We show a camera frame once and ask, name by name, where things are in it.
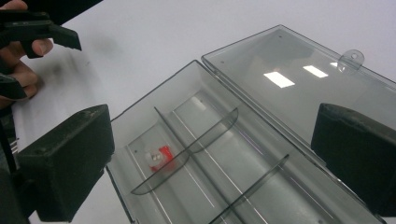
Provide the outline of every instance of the red object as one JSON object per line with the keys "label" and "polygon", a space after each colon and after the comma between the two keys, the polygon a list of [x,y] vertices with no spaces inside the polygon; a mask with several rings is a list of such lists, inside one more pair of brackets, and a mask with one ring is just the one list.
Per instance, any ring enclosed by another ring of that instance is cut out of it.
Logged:
{"label": "red object", "polygon": [[169,163],[169,164],[166,164],[166,163],[168,163],[169,161],[171,161],[171,160],[174,158],[173,155],[172,155],[172,153],[171,153],[171,150],[170,150],[169,146],[160,147],[158,150],[160,151],[161,154],[163,154],[163,160],[161,161],[160,164],[158,164],[158,165],[156,165],[156,166],[150,166],[150,167],[149,167],[150,170],[151,170],[152,172],[157,172],[159,169],[161,169],[161,167],[163,167],[163,166],[165,166],[165,165],[166,165],[166,166],[164,167],[165,170],[172,170],[172,169],[174,169],[175,164],[174,164],[173,162],[171,162],[171,163]]}

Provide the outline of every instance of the human hand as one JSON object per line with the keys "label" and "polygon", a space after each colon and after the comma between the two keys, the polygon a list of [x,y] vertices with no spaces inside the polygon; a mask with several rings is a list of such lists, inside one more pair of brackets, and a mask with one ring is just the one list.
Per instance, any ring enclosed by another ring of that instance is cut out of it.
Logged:
{"label": "human hand", "polygon": [[[22,0],[12,0],[0,7],[0,9],[26,10],[27,5],[22,2]],[[49,39],[39,39],[32,43],[32,50],[35,54],[40,56],[44,56],[50,52],[52,47],[52,42]],[[25,52],[21,43],[18,41],[11,42],[7,47],[0,49],[0,60],[2,60],[6,66],[11,68],[13,73],[10,76],[15,77],[20,82],[27,95],[25,99],[29,99],[37,93],[37,87],[35,84],[38,81],[38,76],[30,67],[21,61],[21,57],[24,55]],[[15,100],[0,96],[0,109],[11,105],[14,101]]]}

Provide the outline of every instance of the small red item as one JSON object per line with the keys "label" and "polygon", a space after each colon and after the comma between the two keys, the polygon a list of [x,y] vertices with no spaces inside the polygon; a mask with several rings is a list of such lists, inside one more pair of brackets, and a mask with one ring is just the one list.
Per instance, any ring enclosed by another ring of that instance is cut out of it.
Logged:
{"label": "small red item", "polygon": [[[169,146],[160,147],[158,149],[158,151],[160,152],[159,154],[154,155],[154,156],[151,155],[152,159],[154,159],[154,157],[156,159],[161,158],[161,161],[157,165],[149,167],[152,172],[157,172],[159,169],[161,169],[161,167],[165,166],[166,163],[168,163],[169,161],[171,161],[174,158]],[[167,164],[164,169],[172,170],[174,167],[175,167],[175,165],[171,162],[171,163]]]}

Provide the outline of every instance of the transparent box lid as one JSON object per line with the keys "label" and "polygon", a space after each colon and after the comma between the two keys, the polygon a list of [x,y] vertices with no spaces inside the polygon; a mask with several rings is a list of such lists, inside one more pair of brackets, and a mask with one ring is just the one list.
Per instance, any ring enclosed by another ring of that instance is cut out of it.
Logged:
{"label": "transparent box lid", "polygon": [[320,104],[340,105],[396,130],[396,84],[278,25],[202,58],[256,111],[309,147]]}

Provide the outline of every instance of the white surface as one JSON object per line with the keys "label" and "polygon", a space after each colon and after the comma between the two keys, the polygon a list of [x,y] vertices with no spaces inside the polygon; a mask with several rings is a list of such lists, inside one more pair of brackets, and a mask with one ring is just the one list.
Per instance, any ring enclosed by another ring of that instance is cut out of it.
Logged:
{"label": "white surface", "polygon": [[[64,25],[82,52],[56,46],[25,60],[42,86],[13,106],[19,147],[92,105],[108,104],[115,118],[188,62],[278,24],[341,54],[358,49],[364,66],[396,80],[394,15],[392,0],[105,0]],[[73,223],[128,223],[107,175]]]}

